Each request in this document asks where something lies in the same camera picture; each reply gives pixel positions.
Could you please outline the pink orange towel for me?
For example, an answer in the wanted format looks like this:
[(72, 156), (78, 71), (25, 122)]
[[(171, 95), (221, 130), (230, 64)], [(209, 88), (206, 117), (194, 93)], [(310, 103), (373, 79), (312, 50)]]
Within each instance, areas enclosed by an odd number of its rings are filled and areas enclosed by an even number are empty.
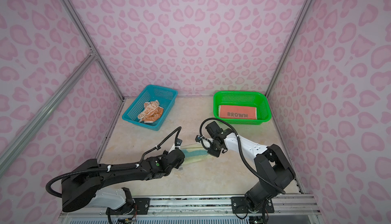
[(257, 120), (257, 108), (247, 106), (220, 105), (218, 116), (225, 119)]

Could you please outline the teal yellow hippo towel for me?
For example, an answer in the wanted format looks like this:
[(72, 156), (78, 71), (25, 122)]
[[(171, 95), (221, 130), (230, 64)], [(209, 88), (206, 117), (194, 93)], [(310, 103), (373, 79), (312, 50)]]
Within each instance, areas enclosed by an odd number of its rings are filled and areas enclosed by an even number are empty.
[(181, 146), (180, 149), (185, 155), (183, 165), (188, 165), (212, 158), (212, 156), (207, 153), (207, 150), (198, 143)]

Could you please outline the orange patterned towel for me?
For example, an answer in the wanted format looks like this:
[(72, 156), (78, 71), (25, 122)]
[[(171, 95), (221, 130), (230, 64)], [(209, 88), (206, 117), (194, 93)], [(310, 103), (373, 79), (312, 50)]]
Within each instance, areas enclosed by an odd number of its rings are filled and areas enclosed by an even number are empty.
[(137, 118), (140, 123), (151, 124), (162, 117), (164, 108), (160, 106), (158, 100), (145, 102), (144, 110), (138, 114)]

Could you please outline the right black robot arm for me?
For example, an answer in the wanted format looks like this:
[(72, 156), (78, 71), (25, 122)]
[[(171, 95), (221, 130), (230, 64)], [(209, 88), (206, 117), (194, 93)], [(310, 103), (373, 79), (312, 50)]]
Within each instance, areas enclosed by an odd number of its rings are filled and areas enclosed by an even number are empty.
[(296, 178), (293, 167), (276, 144), (255, 143), (217, 118), (204, 120), (199, 132), (197, 141), (209, 155), (219, 157), (227, 151), (235, 151), (245, 167), (258, 178), (258, 182), (244, 194), (244, 207), (249, 212), (266, 212), (272, 198), (285, 194), (285, 188)]

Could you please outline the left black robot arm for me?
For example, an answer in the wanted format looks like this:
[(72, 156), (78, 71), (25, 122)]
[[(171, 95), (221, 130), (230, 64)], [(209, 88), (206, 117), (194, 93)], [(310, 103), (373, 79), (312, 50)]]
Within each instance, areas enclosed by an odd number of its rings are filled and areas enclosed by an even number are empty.
[(149, 157), (141, 163), (107, 165), (90, 159), (65, 174), (61, 180), (62, 211), (74, 212), (84, 207), (104, 207), (112, 214), (128, 214), (135, 209), (130, 189), (110, 186), (129, 181), (148, 181), (168, 176), (185, 160), (178, 148), (162, 155)]

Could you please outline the green plastic basket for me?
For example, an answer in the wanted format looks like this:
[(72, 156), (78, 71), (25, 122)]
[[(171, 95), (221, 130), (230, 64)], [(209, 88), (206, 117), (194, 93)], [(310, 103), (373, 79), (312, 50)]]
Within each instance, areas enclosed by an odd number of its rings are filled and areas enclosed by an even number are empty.
[(272, 118), (266, 96), (250, 91), (219, 91), (213, 97), (213, 113), (230, 124), (260, 125)]

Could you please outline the teal plastic basket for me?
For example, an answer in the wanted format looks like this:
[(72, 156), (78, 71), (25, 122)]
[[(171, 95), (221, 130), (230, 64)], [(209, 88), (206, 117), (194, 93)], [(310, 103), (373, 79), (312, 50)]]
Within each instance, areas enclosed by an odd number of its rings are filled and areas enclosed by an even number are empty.
[(158, 131), (175, 103), (178, 92), (174, 89), (148, 85), (122, 115), (135, 125)]

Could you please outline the left diagonal aluminium strut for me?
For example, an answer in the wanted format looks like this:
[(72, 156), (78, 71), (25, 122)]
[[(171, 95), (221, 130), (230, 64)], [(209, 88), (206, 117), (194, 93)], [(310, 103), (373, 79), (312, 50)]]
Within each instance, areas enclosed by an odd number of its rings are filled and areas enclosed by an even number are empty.
[(91, 64), (96, 60), (96, 53), (92, 52), (83, 61), (83, 63), (75, 69), (70, 77), (58, 88), (58, 90), (49, 98), (49, 100), (41, 107), (35, 116), (28, 124), (20, 131), (19, 134), (11, 141), (10, 145), (1, 154), (1, 176), (3, 176), (12, 166), (14, 161), (26, 148), (32, 137), (42, 128), (53, 112), (59, 107), (65, 97), (79, 82)]

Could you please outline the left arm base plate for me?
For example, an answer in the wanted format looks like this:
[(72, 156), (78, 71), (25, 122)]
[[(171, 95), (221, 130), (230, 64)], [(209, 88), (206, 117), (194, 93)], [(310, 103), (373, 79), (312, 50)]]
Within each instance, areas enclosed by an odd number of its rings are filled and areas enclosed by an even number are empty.
[(116, 210), (107, 208), (106, 215), (146, 215), (150, 206), (150, 198), (125, 199), (125, 204)]

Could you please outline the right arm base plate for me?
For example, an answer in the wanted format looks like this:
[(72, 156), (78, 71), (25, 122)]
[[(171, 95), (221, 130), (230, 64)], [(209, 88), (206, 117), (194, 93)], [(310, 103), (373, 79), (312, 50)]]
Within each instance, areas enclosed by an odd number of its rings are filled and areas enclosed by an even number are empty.
[(275, 208), (271, 199), (265, 198), (260, 201), (253, 201), (245, 196), (230, 197), (232, 212), (234, 214), (271, 214)]

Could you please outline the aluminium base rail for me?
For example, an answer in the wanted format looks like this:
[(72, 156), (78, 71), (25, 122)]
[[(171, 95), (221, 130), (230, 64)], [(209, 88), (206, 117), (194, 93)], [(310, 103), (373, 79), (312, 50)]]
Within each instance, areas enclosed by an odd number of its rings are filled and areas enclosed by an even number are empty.
[(239, 195), (142, 196), (138, 214), (112, 215), (104, 208), (90, 207), (61, 213), (59, 224), (323, 224), (311, 194), (278, 195), (266, 211), (247, 211)]

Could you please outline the left corner aluminium post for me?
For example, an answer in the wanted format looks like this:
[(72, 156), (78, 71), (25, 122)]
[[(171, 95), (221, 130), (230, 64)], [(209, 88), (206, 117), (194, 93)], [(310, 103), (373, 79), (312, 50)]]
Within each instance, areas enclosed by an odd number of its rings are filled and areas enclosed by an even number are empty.
[(79, 34), (81, 35), (82, 39), (84, 40), (86, 45), (89, 47), (92, 54), (96, 56), (97, 62), (99, 64), (100, 68), (102, 69), (103, 74), (107, 78), (109, 84), (114, 89), (114, 91), (115, 91), (116, 95), (118, 96), (118, 98), (120, 99), (120, 101), (123, 102), (125, 100), (125, 96), (123, 95), (119, 86), (115, 82), (114, 77), (112, 76), (111, 72), (109, 71), (108, 66), (105, 64), (101, 54), (98, 52), (97, 47), (95, 46), (95, 44), (91, 38), (91, 35), (89, 34), (86, 26), (82, 22), (82, 19), (79, 16), (79, 14), (77, 13), (74, 5), (72, 4), (72, 1), (71, 0), (60, 0), (60, 2), (62, 3), (62, 5), (64, 6), (65, 10), (67, 11), (69, 17), (73, 21), (73, 23), (74, 23), (76, 29), (78, 30)]

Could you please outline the corner aluminium post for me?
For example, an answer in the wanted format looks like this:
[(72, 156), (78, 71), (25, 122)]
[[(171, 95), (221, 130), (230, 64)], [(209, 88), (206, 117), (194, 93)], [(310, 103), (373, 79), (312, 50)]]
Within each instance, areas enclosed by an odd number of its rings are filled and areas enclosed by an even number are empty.
[(280, 56), (279, 61), (278, 61), (276, 70), (273, 73), (272, 79), (271, 79), (270, 84), (269, 84), (267, 91), (265, 93), (265, 96), (268, 99), (271, 98), (272, 90), (277, 83), (277, 79), (282, 71), (282, 68), (288, 58), (288, 55), (290, 54), (292, 48), (294, 47), (294, 43), (295, 43), (297, 37), (299, 36), (300, 30), (303, 27), (305, 20), (308, 17), (308, 14), (309, 14), (310, 9), (313, 6), (314, 2), (315, 2), (315, 0), (304, 0), (304, 2), (303, 2), (303, 6), (297, 15), (296, 21), (294, 22), (294, 25), (293, 25), (293, 28), (290, 32), (287, 43), (283, 49), (283, 52)]
[(78, 30), (79, 34), (81, 35), (82, 39), (84, 40), (86, 45), (89, 47), (92, 54), (96, 56), (97, 62), (99, 64), (100, 68), (102, 69), (103, 74), (107, 78), (109, 84), (114, 89), (114, 91), (115, 91), (116, 95), (118, 96), (118, 98), (120, 99), (120, 101), (123, 102), (125, 100), (125, 96), (123, 95), (119, 86), (115, 82), (114, 77), (112, 76), (111, 72), (109, 71), (108, 66), (105, 64), (101, 54), (98, 52), (97, 47), (95, 46), (95, 44), (91, 38), (91, 35), (89, 34), (86, 26), (82, 22), (82, 19), (79, 16), (79, 14), (77, 13), (74, 5), (72, 4), (72, 1), (71, 0), (60, 0), (60, 2), (62, 3), (62, 5), (64, 6), (65, 10), (67, 11), (69, 17), (73, 21), (73, 23), (74, 23), (76, 29)]

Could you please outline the right corner aluminium post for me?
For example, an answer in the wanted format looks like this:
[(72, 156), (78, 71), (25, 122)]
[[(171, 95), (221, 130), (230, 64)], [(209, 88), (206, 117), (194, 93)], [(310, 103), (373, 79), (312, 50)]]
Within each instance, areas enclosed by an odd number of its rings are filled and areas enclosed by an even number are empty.
[(283, 52), (280, 56), (279, 61), (278, 61), (276, 70), (273, 73), (272, 79), (271, 79), (270, 84), (269, 84), (267, 91), (265, 93), (265, 96), (268, 99), (271, 98), (272, 90), (277, 83), (277, 79), (282, 71), (282, 68), (288, 58), (288, 55), (290, 54), (292, 48), (294, 47), (294, 43), (295, 43), (297, 37), (299, 36), (300, 30), (303, 27), (305, 20), (308, 17), (308, 14), (309, 14), (310, 9), (313, 6), (314, 2), (315, 2), (315, 0), (304, 0), (304, 2), (303, 2), (303, 6), (297, 15), (296, 21), (294, 22), (294, 25), (293, 25), (293, 28), (290, 32), (287, 43), (283, 49)]

